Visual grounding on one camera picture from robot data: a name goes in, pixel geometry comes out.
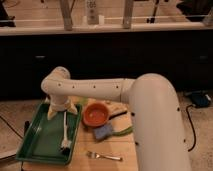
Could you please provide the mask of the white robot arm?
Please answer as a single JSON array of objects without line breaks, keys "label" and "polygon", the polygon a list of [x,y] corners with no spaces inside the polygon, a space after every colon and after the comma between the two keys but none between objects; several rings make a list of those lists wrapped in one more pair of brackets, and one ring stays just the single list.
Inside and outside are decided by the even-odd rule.
[{"label": "white robot arm", "polygon": [[73,80],[59,66],[42,80],[41,89],[50,96],[53,111],[68,109],[71,96],[127,103],[138,171],[192,171],[177,93],[164,76]]}]

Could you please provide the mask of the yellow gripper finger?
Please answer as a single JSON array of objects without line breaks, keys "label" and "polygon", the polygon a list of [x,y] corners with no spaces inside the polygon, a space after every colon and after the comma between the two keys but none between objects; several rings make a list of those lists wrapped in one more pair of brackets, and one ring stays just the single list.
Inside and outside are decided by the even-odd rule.
[{"label": "yellow gripper finger", "polygon": [[73,103],[69,104],[67,111],[74,115],[76,115],[78,113],[77,108],[75,107],[75,105]]},{"label": "yellow gripper finger", "polygon": [[47,119],[51,120],[55,116],[56,112],[52,109],[52,107],[49,107],[48,113],[47,113]]}]

